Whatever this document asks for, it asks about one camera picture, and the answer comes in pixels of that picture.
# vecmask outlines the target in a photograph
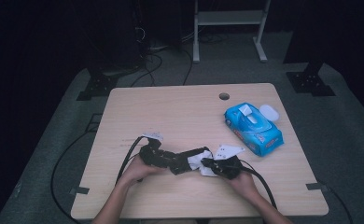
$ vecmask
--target wet wipes pack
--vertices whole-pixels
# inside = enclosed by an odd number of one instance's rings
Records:
[[[278,113],[269,105],[256,109],[249,103],[242,103],[225,112],[229,128],[252,152],[261,157],[284,144],[281,131],[273,123],[278,118]]]

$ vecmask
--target light wood table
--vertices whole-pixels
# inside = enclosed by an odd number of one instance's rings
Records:
[[[219,99],[227,93],[229,100]],[[94,218],[115,185],[119,168],[133,141],[142,133],[159,132],[161,149],[182,152],[220,144],[244,147],[226,126],[224,112],[248,102],[256,107],[272,105],[280,114],[275,123],[285,143],[264,158],[246,152],[238,154],[269,184],[281,213],[286,216],[321,216],[328,212],[322,192],[308,190],[315,177],[302,151],[287,112],[272,84],[230,84],[114,89],[95,137],[78,194],[72,207],[74,218]],[[134,152],[147,144],[142,140]],[[261,194],[264,187],[255,178]],[[169,170],[152,175],[129,191],[121,217],[257,217],[254,208],[218,177],[192,171],[173,175]]]

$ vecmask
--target person's left hand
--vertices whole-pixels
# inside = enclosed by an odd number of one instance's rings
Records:
[[[127,167],[126,171],[121,176],[120,180],[129,182],[131,186],[135,184],[138,180],[143,179],[148,175],[156,174],[164,170],[164,168],[146,165],[142,161],[141,157],[139,155],[136,155],[130,165]]]

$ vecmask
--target hole in table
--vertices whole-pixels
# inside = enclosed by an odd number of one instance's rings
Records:
[[[219,95],[219,99],[221,100],[229,100],[231,97],[226,93],[226,92],[222,92],[220,95]]]

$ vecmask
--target forearm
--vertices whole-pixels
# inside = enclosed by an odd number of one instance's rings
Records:
[[[292,223],[288,218],[284,217],[276,210],[266,199],[260,194],[250,195],[245,197],[260,213],[267,224],[284,224]]]
[[[130,183],[120,180],[113,188],[112,193],[107,199],[101,211],[92,221],[94,224],[116,224],[119,222],[119,217],[123,205],[126,201],[127,192],[129,191]]]

